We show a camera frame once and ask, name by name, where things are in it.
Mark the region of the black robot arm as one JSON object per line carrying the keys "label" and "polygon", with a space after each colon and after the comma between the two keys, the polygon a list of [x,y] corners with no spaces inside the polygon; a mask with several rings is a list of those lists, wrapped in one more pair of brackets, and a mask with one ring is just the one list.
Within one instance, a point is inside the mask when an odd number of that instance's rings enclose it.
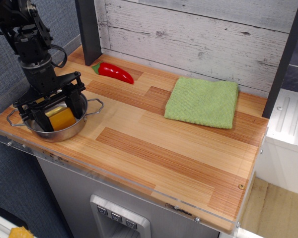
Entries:
{"label": "black robot arm", "polygon": [[63,51],[52,44],[50,30],[42,22],[36,5],[29,0],[0,0],[0,35],[18,55],[20,66],[30,87],[13,105],[21,118],[34,120],[44,131],[55,131],[46,110],[65,102],[75,119],[83,115],[81,93],[85,90],[80,72],[57,76],[54,68],[62,68],[64,57],[56,64],[50,49]]}

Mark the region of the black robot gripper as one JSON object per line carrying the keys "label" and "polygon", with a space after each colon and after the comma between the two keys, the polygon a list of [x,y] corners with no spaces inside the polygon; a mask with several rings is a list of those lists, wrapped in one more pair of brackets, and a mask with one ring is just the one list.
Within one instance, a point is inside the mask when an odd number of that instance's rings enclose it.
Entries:
{"label": "black robot gripper", "polygon": [[34,119],[45,132],[54,131],[44,110],[65,101],[76,119],[82,116],[81,91],[85,89],[78,71],[57,76],[51,58],[37,63],[18,59],[30,86],[13,106],[19,110],[22,120]]}

